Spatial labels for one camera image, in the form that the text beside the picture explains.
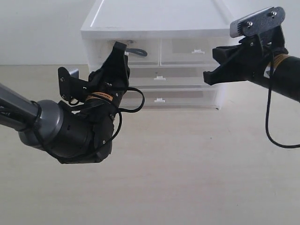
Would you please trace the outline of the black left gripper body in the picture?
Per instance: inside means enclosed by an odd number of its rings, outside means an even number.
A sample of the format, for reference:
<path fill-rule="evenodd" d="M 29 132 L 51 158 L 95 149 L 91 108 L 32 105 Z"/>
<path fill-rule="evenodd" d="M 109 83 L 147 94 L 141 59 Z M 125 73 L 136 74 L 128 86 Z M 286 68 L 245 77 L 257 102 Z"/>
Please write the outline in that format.
<path fill-rule="evenodd" d="M 129 69 L 98 69 L 80 80 L 80 110 L 108 108 L 119 110 L 121 100 L 129 88 Z"/>

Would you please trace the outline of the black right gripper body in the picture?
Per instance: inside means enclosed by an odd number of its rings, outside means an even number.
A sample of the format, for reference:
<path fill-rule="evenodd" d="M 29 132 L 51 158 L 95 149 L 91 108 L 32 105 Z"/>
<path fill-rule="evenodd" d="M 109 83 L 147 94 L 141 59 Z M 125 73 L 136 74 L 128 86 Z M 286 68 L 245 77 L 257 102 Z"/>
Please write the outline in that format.
<path fill-rule="evenodd" d="M 275 56 L 287 53 L 280 24 L 238 24 L 243 36 L 234 59 L 234 81 L 272 81 Z"/>

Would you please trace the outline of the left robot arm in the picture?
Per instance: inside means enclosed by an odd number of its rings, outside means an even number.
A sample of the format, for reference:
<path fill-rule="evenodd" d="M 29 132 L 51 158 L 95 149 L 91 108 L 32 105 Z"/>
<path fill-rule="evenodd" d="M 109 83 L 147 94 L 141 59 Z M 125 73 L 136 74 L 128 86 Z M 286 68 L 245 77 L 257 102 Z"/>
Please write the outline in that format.
<path fill-rule="evenodd" d="M 0 87 L 0 123 L 18 132 L 21 142 L 61 164 L 99 163 L 112 151 L 120 131 L 122 97 L 130 89 L 127 46 L 115 42 L 101 68 L 79 78 L 78 70 L 58 69 L 62 100 L 32 101 Z"/>

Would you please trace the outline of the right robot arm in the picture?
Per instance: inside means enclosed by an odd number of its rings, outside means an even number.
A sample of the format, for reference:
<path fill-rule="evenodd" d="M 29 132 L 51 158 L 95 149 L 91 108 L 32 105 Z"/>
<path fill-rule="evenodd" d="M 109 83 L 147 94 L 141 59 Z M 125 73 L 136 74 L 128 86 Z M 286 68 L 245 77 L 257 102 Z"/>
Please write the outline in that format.
<path fill-rule="evenodd" d="M 300 59 L 289 55 L 280 26 L 244 37 L 238 45 L 216 47 L 212 55 L 219 66 L 203 73 L 206 84 L 249 81 L 300 100 Z"/>

